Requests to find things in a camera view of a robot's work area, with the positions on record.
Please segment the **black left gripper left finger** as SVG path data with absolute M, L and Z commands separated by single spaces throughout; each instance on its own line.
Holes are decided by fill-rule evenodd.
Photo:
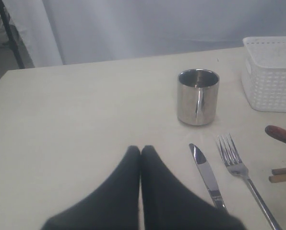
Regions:
M 129 146 L 112 174 L 90 195 L 49 218 L 44 230 L 137 230 L 140 150 Z

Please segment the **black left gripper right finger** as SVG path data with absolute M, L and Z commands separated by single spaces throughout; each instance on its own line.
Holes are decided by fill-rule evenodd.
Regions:
M 153 146 L 142 149 L 140 164 L 145 229 L 245 229 L 239 219 L 208 204 L 182 184 Z

